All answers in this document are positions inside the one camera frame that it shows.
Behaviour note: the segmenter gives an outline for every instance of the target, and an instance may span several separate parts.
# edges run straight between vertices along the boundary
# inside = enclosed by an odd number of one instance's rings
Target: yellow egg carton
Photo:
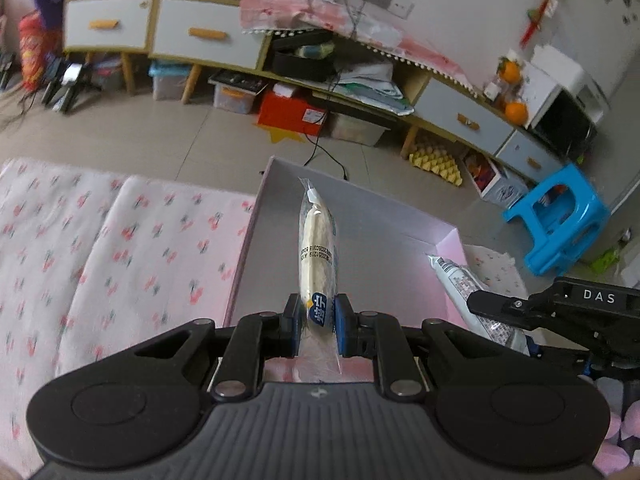
[[[418,143],[412,146],[409,162],[416,168],[435,173],[454,186],[462,185],[462,176],[456,160],[447,153],[443,146]]]

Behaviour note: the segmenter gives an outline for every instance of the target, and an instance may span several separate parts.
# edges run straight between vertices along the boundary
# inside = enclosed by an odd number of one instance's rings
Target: step stool
[[[540,199],[554,186],[566,186],[547,206]],[[537,276],[551,269],[561,276],[600,235],[609,219],[587,179],[573,164],[548,177],[502,214],[509,222],[519,216],[533,238],[533,249],[524,258]]]

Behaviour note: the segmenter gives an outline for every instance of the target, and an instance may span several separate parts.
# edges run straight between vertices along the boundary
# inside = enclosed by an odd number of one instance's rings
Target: white drawer
[[[518,130],[507,140],[497,158],[536,182],[545,180],[562,168],[562,163],[554,155]]]
[[[144,49],[152,2],[153,0],[70,1],[66,4],[65,47]]]
[[[242,33],[239,7],[189,0],[159,5],[153,54],[256,68],[264,36]],[[198,36],[207,32],[222,37]]]
[[[491,154],[513,131],[509,123],[437,79],[429,81],[415,104],[415,113]]]

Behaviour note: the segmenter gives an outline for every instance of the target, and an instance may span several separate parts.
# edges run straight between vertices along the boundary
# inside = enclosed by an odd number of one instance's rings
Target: red box
[[[258,124],[316,136],[326,110],[308,104],[303,97],[280,97],[269,91],[262,99]]]

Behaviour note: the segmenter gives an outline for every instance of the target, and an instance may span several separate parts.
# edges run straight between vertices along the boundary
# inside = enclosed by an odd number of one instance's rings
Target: orange
[[[516,126],[523,126],[529,119],[529,110],[524,103],[508,103],[504,108],[504,115],[509,122]]]
[[[520,82],[520,67],[513,61],[504,59],[498,67],[498,75],[510,85]]]

